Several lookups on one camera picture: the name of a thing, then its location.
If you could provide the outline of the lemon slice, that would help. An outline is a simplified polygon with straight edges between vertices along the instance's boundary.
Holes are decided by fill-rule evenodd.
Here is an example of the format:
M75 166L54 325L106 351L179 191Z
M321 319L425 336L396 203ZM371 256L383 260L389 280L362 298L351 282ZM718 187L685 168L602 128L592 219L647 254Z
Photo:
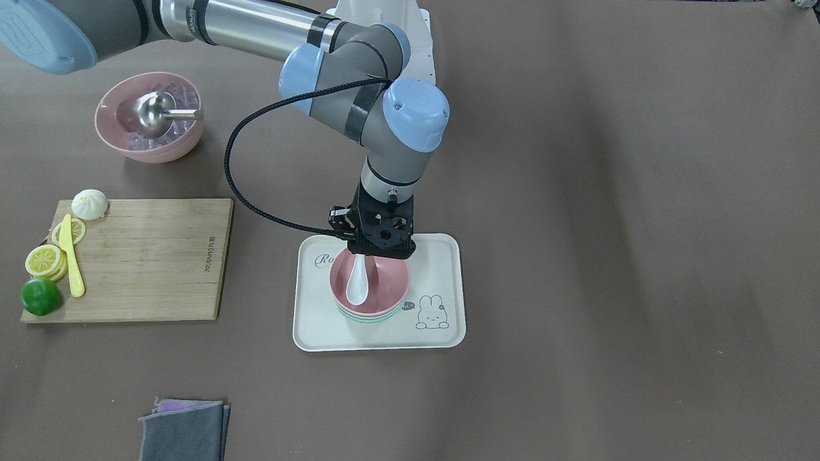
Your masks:
M60 236L64 222L60 221L56 223L55 227L51 230L51 242L55 246L60 245ZM79 245L80 242L86 236L86 225L85 222L78 218L71 218L70 219L70 230L71 230L71 245L76 247Z
M68 272L67 255L55 245L40 245L29 252L24 268L32 278L59 281Z

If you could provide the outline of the bamboo cutting board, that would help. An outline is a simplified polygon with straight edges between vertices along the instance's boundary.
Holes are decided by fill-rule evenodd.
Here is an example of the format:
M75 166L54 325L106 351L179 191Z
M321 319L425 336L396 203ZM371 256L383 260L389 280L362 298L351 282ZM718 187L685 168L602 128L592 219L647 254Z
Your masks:
M26 323L211 321L217 318L234 202L109 200L76 248L85 294L59 281L63 304Z

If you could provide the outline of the purple cloth underneath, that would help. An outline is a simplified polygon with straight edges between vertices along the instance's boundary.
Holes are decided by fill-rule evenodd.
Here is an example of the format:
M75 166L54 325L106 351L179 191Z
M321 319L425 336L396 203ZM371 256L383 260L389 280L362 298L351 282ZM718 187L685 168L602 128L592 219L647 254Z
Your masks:
M222 406L222 400L182 400L182 399L162 399L154 402L152 414L158 412L173 412L187 410L189 408Z

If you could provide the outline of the lemon slice upper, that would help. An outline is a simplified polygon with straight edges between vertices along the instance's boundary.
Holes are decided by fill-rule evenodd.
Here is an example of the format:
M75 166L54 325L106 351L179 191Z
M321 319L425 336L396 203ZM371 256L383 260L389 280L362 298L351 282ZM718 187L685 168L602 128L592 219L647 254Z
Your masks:
M64 222L60 221L56 223L55 227L51 230L51 242L55 246L60 245L60 236ZM71 245L76 247L79 245L80 242L86 236L86 225L85 222L78 218L71 218L70 219L70 230L71 230Z

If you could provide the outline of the small pink bowl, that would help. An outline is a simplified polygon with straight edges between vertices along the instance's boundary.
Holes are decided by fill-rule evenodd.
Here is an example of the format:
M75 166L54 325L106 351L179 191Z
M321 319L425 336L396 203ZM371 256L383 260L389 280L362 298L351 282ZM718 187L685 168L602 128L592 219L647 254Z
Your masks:
M366 268L370 284L369 296L364 304L351 305L345 291L354 257L354 254L344 248L331 264L330 289L336 302L342 303L352 312L375 316L404 301L411 283L407 260L368 255L366 256Z

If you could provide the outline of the grey folded cloth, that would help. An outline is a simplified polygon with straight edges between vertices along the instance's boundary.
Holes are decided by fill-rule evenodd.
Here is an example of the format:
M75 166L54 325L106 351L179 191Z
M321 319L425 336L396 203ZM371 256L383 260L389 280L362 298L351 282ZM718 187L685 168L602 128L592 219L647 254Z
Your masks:
M140 460L223 460L231 406L189 408L141 417Z

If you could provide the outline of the metal ice scoop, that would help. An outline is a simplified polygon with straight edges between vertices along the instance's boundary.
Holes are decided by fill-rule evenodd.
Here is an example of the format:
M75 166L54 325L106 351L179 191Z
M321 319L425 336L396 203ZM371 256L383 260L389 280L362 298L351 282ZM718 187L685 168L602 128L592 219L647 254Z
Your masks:
M175 120L202 120L203 111L178 108L172 94L152 91L120 103L115 116L129 133L158 139L170 131Z

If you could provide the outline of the green lime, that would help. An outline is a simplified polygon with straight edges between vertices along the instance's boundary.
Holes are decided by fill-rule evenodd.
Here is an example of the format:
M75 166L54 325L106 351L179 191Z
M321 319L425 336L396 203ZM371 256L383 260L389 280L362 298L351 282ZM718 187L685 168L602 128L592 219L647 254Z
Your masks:
M38 317L58 310L63 304L58 285L43 277L26 281L20 289L20 300L24 310Z

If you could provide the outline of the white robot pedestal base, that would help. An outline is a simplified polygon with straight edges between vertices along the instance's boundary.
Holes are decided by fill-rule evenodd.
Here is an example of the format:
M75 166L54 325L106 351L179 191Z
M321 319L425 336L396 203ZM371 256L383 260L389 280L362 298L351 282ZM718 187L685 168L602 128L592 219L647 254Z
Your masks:
M430 13L416 1L338 1L327 13L342 20L369 26L380 22L397 24L406 33L412 56L402 77L436 84Z

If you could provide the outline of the cream rabbit tray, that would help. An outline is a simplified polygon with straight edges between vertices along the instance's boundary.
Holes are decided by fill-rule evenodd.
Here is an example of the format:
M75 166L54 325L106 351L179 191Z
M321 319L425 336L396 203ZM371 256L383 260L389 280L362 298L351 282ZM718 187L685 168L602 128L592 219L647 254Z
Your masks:
M343 317L330 289L331 264L346 245L329 236L299 248L293 340L307 352L451 348L466 335L459 245L448 234L416 234L411 283L392 318L364 325Z

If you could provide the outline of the green bowl stack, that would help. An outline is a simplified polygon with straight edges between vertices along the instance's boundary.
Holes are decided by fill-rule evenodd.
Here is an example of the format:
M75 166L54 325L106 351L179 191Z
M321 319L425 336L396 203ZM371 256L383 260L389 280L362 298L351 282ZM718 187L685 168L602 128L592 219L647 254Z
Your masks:
M382 312L379 315L365 316L361 313L352 312L352 311L346 309L346 307L343 306L342 303L336 302L337 310L340 312L340 314L343 317L347 318L350 321L354 321L354 322L364 324L364 325L377 324L377 323L380 323L380 322L383 322L383 321L387 321L388 319L390 319L394 315L396 315L396 313L400 312L401 309L402 309L402 306L404 306L404 301L399 302L398 304L393 306L391 309L388 309L386 312Z

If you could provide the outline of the large pink ice bowl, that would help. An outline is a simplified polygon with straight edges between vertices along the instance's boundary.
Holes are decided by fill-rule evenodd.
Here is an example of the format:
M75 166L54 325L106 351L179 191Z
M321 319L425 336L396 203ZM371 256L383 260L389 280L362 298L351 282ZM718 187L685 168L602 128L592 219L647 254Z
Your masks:
M170 131L150 140L125 128L115 114L122 103L158 90L169 93L177 108L203 108L201 94L185 77L165 71L132 76L110 88L97 103L94 126L99 139L119 154L143 163L166 163L187 155L201 139L203 122L175 120Z

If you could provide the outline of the yellow plastic knife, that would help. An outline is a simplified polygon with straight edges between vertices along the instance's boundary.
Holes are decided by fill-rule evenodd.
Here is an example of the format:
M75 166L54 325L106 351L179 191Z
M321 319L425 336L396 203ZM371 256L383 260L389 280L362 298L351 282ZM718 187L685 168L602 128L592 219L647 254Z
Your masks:
M64 215L59 235L59 246L67 257L67 272L71 296L74 298L82 297L85 294L85 283L79 269L79 263L76 259L76 252L74 251L72 216L70 214Z

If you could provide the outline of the white ceramic spoon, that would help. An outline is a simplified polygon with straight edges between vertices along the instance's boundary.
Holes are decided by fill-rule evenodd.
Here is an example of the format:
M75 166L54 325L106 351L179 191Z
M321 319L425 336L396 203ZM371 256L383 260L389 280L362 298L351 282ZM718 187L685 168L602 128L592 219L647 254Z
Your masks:
M347 300L353 306L360 306L366 302L369 292L366 256L355 254L345 291Z

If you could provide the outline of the lemon slice lower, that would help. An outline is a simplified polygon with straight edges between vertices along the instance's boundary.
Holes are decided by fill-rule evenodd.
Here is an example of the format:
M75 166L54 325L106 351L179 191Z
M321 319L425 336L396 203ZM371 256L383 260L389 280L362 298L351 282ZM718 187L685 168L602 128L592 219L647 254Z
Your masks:
M32 278L59 281L68 272L67 255L55 245L40 245L29 252L24 268Z

